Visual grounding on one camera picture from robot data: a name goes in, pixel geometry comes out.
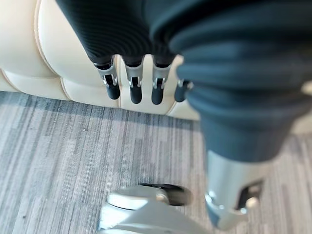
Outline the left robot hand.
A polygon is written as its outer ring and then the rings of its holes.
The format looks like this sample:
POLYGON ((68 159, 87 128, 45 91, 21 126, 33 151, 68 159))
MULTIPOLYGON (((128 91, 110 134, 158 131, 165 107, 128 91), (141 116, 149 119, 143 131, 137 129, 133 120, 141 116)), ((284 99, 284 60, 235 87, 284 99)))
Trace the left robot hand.
POLYGON ((59 0, 94 63, 106 55, 107 26, 119 52, 152 42, 183 56, 176 73, 199 113, 206 141, 209 218, 235 227, 260 200, 263 183, 294 122, 312 108, 302 91, 312 79, 309 0, 59 0))

